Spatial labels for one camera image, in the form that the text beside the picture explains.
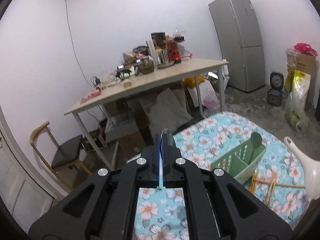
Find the white ceramic soup spoon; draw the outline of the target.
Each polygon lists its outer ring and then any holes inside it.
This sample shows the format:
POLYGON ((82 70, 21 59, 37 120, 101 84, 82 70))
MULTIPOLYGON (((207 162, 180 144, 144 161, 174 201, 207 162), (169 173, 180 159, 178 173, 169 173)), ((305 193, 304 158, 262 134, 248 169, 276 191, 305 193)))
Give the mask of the white ceramic soup spoon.
POLYGON ((303 153, 290 137, 284 137, 284 144, 297 157, 303 170, 305 188, 308 195, 317 200, 320 197, 320 163, 303 153))

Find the metal spoon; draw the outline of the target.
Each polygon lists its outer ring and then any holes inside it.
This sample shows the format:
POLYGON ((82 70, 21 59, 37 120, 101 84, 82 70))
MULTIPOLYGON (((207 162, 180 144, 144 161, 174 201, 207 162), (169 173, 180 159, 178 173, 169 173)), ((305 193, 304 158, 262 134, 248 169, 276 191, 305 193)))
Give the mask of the metal spoon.
POLYGON ((174 146, 174 139, 171 132, 166 128, 161 133, 161 159, 162 159, 162 178, 163 186, 166 189, 172 188, 173 160, 171 148, 174 146))

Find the grey sack under desk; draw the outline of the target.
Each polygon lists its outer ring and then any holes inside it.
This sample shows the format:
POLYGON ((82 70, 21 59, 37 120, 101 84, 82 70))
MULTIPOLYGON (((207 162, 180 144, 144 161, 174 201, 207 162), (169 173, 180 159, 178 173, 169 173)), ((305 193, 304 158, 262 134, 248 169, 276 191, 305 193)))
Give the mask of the grey sack under desk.
POLYGON ((158 94, 149 94, 138 101, 148 118, 152 135, 161 134, 165 128, 174 132, 192 119, 187 111, 187 101, 182 88, 166 88, 158 94))

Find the wooden desk white legs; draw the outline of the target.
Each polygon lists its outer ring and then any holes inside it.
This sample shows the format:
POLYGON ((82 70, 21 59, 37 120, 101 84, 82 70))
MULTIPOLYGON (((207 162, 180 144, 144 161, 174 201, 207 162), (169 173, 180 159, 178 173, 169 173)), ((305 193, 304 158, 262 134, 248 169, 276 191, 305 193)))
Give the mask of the wooden desk white legs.
POLYGON ((112 162, 109 162, 107 160, 107 158, 103 155, 102 151, 99 149, 99 147, 96 145, 93 138, 89 134, 89 131, 87 130, 84 122, 81 120, 79 113, 92 107, 100 106, 108 102, 116 101, 118 99, 127 98, 142 91, 163 86, 175 81, 180 81, 186 77, 193 76, 196 83, 200 114, 202 115, 202 117, 205 117, 203 113, 201 92, 197 75, 213 71, 217 71, 218 75, 220 111, 223 112, 226 109, 223 72, 224 66, 227 64, 229 64, 229 62, 225 60, 218 61, 212 59, 192 58, 168 68, 156 69, 150 74, 131 76, 128 78, 128 80, 131 82, 131 85, 129 85, 129 87, 124 87, 124 83, 121 82, 115 86, 106 88, 101 92, 101 94, 93 97, 92 99, 89 99, 85 102, 78 101, 69 110, 67 110, 64 115, 72 114, 74 116, 77 124, 82 130, 82 133, 89 140, 89 143, 96 151, 97 155, 107 166, 107 168, 113 171, 115 170, 115 161, 117 154, 113 154, 112 162))

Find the green perforated utensil holder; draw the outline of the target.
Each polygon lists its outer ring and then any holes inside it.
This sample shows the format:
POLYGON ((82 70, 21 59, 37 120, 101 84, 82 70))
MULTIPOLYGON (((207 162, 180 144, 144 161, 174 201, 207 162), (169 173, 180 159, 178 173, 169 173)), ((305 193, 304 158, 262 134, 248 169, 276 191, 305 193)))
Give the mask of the green perforated utensil holder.
POLYGON ((210 169, 213 171, 221 168, 243 185, 253 176, 265 151, 266 147, 263 143, 259 148, 253 150, 250 138, 213 162, 210 169))

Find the clutter pile on desk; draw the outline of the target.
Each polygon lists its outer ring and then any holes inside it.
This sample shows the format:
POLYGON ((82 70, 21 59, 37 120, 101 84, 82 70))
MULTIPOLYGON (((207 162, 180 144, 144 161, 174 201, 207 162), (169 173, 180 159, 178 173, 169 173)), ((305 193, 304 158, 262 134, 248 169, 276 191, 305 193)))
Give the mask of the clutter pile on desk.
POLYGON ((129 53, 123 53, 123 64, 118 65, 110 76, 103 80, 97 76, 91 77, 93 90, 80 102, 91 100, 100 95, 103 89, 114 86, 133 75, 150 74, 156 68, 168 68, 181 63, 182 60, 191 59, 191 53, 182 55, 179 50, 178 45, 185 41, 184 34, 185 31, 180 27, 176 27, 171 36, 164 32, 151 33, 151 40, 146 41, 146 45, 137 46, 129 53))

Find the wooden chair black seat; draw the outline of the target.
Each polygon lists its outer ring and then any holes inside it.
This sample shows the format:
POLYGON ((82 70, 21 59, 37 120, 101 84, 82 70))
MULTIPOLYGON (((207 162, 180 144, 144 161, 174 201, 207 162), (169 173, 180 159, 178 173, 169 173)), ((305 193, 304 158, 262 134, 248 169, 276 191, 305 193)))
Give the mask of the wooden chair black seat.
POLYGON ((74 187, 69 185, 67 181, 65 181, 58 172, 61 170, 65 170, 67 168, 75 168, 76 171, 80 172, 77 165, 84 170, 87 175, 92 176, 92 172, 85 166, 84 162, 80 159, 80 152, 84 149, 83 146, 83 136, 77 135, 73 137, 63 144, 59 144, 55 137, 53 136, 50 128, 50 122, 47 121, 34 129, 29 137, 29 143, 40 160, 44 163, 44 165, 49 169, 50 172, 65 186, 69 191, 73 191, 74 187), (48 161, 41 154, 39 149, 36 146, 36 142, 41 133, 47 133, 48 137, 51 139, 52 143, 56 146, 56 153, 53 157, 52 163, 49 164, 48 161))

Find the black rice cooker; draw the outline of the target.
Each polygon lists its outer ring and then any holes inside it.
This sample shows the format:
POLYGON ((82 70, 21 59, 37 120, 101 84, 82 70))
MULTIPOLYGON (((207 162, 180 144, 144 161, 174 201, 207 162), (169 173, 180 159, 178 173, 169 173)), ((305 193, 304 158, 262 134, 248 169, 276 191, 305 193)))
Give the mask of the black rice cooker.
POLYGON ((270 75, 271 89, 267 93, 267 103, 272 106, 280 106, 282 101, 284 76, 279 72, 272 72, 270 75))

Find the grey refrigerator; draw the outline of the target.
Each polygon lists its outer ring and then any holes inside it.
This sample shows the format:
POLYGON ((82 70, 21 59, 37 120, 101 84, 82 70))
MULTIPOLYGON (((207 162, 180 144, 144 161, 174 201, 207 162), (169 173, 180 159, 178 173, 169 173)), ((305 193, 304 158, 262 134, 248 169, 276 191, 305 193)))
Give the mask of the grey refrigerator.
POLYGON ((251 0, 215 0, 208 5, 229 85, 251 92, 265 85, 265 57, 258 19, 251 0))

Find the yellow green bag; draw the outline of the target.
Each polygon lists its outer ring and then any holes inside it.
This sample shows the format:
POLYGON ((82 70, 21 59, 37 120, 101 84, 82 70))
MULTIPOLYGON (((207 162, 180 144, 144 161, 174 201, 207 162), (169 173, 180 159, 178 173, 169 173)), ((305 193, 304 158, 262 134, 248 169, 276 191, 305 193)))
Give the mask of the yellow green bag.
POLYGON ((306 116, 305 106, 308 97, 311 75, 295 69, 292 86, 285 105, 285 119, 293 129, 297 139, 308 135, 310 119, 306 116))

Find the white panel door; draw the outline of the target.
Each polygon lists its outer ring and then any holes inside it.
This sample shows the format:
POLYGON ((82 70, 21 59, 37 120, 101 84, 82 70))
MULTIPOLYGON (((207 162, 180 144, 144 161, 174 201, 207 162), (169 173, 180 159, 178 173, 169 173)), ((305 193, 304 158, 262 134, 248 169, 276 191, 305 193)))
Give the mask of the white panel door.
POLYGON ((24 170, 1 137, 1 199, 13 219, 28 232, 52 206, 53 198, 24 170))

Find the cardboard box with bags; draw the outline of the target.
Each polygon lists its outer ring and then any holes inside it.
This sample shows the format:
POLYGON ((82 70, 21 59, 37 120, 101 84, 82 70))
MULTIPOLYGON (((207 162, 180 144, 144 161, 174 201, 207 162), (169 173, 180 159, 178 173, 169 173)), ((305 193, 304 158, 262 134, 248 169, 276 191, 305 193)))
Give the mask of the cardboard box with bags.
POLYGON ((316 57, 318 53, 307 43, 297 43, 286 50, 288 72, 295 70, 314 76, 316 72, 316 57))

